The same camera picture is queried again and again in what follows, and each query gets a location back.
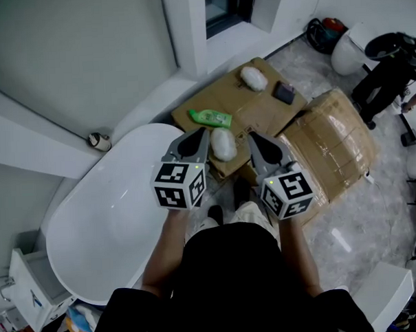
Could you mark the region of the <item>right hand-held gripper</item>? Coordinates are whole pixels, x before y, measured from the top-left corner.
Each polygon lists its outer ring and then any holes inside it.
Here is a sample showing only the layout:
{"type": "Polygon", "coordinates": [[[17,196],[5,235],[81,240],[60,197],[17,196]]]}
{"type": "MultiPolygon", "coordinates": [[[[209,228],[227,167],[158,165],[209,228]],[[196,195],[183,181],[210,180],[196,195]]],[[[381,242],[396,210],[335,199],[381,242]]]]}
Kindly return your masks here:
{"type": "Polygon", "coordinates": [[[275,137],[249,132],[248,146],[256,169],[258,197],[278,220],[308,211],[314,200],[309,172],[292,161],[288,147],[275,137]]]}

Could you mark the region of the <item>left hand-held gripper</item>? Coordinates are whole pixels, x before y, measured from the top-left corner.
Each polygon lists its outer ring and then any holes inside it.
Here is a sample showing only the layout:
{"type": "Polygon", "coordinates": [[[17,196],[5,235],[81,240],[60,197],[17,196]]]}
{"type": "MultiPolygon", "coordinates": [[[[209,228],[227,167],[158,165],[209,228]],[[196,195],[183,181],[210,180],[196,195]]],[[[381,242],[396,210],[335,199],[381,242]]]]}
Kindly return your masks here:
{"type": "Polygon", "coordinates": [[[171,142],[160,162],[153,162],[149,183],[158,207],[192,210],[200,205],[207,189],[209,143],[208,129],[193,129],[171,142]]]}

